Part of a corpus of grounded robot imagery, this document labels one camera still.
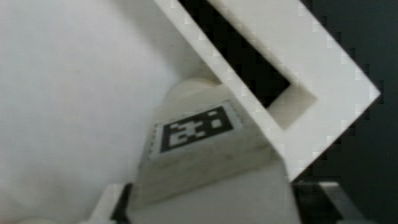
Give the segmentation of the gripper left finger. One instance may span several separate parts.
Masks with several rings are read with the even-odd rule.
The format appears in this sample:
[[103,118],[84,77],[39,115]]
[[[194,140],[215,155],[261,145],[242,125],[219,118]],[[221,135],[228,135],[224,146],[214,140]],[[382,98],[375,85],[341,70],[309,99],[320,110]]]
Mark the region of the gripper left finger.
[[132,224],[128,204],[134,184],[112,184],[103,191],[87,224]]

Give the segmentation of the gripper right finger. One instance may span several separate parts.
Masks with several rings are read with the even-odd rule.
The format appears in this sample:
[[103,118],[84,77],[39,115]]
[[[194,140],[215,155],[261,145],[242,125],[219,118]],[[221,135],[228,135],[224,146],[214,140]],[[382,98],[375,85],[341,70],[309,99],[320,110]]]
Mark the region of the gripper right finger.
[[292,187],[302,224],[345,224],[363,219],[338,182],[295,182]]

